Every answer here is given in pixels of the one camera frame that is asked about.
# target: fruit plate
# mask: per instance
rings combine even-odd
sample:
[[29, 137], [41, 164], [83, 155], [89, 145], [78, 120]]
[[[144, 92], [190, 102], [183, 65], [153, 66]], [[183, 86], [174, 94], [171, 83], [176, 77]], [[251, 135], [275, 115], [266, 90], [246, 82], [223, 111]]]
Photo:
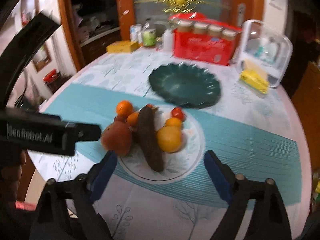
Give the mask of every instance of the fruit plate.
[[197, 65], [161, 65], [151, 72], [149, 83], [165, 101], [183, 107], [213, 106], [221, 95], [219, 81]]
[[[170, 118], [171, 106], [156, 106], [155, 128], [159, 130]], [[202, 159], [204, 152], [204, 134], [200, 124], [192, 115], [186, 115], [183, 122], [183, 147], [175, 153], [163, 153], [164, 171], [155, 172], [147, 164], [141, 148], [135, 144], [125, 157], [119, 157], [119, 163], [124, 170], [143, 182], [150, 184], [167, 184], [180, 180], [190, 174]]]

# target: green can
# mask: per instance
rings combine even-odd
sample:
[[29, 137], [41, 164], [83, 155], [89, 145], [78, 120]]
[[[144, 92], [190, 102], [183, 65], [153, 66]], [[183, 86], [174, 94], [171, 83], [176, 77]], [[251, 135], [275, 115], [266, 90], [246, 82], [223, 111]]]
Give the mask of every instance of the green can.
[[142, 33], [143, 46], [150, 47], [156, 44], [156, 29], [147, 29]]

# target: cherry tomato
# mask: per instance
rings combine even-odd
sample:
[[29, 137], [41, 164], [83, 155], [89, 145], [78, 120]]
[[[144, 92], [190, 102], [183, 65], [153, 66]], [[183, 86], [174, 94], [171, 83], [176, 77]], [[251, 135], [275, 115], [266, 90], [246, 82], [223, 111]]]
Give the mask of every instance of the cherry tomato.
[[175, 107], [174, 109], [171, 110], [171, 117], [176, 117], [181, 121], [184, 121], [185, 119], [185, 115], [182, 112], [182, 109], [180, 107]]

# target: yellow box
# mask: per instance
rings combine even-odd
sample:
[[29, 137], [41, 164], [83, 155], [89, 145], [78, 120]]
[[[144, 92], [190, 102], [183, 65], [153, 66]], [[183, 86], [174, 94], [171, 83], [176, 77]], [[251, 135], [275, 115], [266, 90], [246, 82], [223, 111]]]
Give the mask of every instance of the yellow box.
[[130, 53], [138, 48], [137, 41], [116, 41], [107, 47], [108, 53]]

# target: picture frame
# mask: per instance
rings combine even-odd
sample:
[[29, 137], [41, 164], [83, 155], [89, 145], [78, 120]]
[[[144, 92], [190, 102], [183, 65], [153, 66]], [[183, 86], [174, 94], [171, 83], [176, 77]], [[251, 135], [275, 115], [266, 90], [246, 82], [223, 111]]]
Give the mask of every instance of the picture frame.
[[[20, 13], [22, 26], [25, 26], [39, 13], [39, 0], [21, 0]], [[47, 66], [51, 61], [52, 59], [46, 43], [42, 45], [32, 59], [37, 72]]]

